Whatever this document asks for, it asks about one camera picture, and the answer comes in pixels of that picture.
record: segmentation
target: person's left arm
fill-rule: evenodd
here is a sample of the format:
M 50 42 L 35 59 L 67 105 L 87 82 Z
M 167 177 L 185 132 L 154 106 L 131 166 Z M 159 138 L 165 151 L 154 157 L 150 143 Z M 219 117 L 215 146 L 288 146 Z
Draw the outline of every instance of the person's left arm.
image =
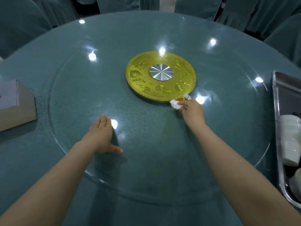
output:
M 110 143 L 112 132 L 110 118 L 97 118 L 82 140 L 2 215 L 0 225 L 61 225 L 93 155 L 122 153 Z

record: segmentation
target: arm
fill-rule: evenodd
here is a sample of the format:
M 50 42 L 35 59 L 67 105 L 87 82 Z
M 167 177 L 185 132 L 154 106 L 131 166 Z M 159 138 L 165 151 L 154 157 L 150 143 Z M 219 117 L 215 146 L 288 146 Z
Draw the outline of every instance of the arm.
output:
M 179 105 L 221 191 L 244 225 L 301 225 L 300 214 L 278 190 L 205 124 L 202 105 L 195 100 Z
M 95 153 L 122 150 L 111 145 L 112 125 L 103 114 L 47 174 L 0 218 L 0 225 L 61 225 L 77 186 Z

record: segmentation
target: floor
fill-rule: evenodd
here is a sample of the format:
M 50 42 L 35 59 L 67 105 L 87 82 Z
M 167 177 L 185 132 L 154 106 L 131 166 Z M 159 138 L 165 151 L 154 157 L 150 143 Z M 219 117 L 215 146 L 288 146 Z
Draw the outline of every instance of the floor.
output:
M 176 0 L 160 0 L 160 11 L 174 12 Z

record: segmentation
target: metal tray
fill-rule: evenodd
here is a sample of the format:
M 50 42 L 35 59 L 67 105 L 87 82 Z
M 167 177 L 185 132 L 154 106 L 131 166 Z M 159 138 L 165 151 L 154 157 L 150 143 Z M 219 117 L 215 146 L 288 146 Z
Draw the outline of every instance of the metal tray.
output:
M 294 175 L 297 168 L 301 167 L 301 164 L 299 164 L 299 167 L 288 167 L 282 164 L 280 125 L 278 122 L 280 115 L 291 114 L 301 117 L 301 80 L 281 72 L 273 71 L 272 88 L 275 109 L 275 132 L 279 186 L 285 198 L 292 205 L 301 209 L 301 203 L 292 194 L 288 185 L 289 178 Z

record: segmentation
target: round table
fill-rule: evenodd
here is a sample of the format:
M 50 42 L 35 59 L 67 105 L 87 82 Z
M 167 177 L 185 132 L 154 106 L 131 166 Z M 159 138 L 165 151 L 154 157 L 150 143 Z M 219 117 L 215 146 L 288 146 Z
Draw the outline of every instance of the round table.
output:
M 194 68 L 190 95 L 204 105 L 210 128 L 270 176 L 269 82 L 273 70 L 301 76 L 296 66 L 215 22 L 155 11 L 105 14 L 55 28 L 0 65 L 0 79 L 34 92 L 38 115 L 0 133 L 1 213 L 105 113 L 124 153 L 94 157 L 65 225 L 241 225 L 179 111 L 127 84 L 128 62 L 160 49 Z

